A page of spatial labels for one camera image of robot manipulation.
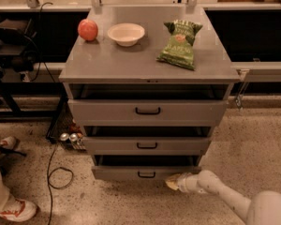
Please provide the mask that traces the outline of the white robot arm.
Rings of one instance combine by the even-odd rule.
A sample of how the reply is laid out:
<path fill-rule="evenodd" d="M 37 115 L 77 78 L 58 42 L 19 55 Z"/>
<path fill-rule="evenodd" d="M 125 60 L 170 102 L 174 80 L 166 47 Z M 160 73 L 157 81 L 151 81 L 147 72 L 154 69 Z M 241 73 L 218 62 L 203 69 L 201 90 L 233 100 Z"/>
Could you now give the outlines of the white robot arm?
<path fill-rule="evenodd" d="M 165 182 L 169 188 L 183 193 L 216 195 L 245 225 L 281 225 L 281 193 L 264 190 L 248 199 L 208 170 L 198 174 L 176 173 Z"/>

